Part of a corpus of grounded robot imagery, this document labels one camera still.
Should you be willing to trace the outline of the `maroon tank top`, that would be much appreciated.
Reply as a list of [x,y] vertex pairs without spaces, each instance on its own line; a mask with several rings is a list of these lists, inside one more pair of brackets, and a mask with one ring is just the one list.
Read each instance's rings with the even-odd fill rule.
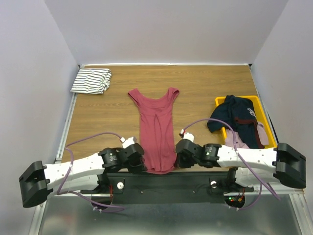
[[173,105],[178,95],[179,90],[172,87],[159,99],[147,98],[138,89],[128,92],[139,111],[139,140],[151,174],[167,174],[175,168]]

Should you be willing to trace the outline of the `black white striped tank top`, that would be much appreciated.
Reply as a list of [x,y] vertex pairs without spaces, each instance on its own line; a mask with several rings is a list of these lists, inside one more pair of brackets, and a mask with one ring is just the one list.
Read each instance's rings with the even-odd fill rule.
[[70,91],[78,94],[103,94],[110,87],[111,78],[110,69],[79,69]]

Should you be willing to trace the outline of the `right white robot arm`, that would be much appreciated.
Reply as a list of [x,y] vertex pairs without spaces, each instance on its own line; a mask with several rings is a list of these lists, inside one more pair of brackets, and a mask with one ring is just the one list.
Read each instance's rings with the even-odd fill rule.
[[276,183],[290,188],[306,188],[306,158],[287,143],[266,149],[234,148],[221,144],[200,146],[188,139],[176,145],[180,168],[229,167],[236,172],[226,177],[230,191],[253,184]]

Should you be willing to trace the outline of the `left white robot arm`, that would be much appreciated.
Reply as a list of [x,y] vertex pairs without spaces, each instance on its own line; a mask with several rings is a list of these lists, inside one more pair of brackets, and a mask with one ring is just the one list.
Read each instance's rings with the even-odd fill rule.
[[33,162],[19,177],[22,206],[32,208],[61,193],[81,190],[105,192],[107,173],[128,169],[131,173],[144,171],[144,150],[138,143],[126,148],[105,148],[88,157],[60,164]]

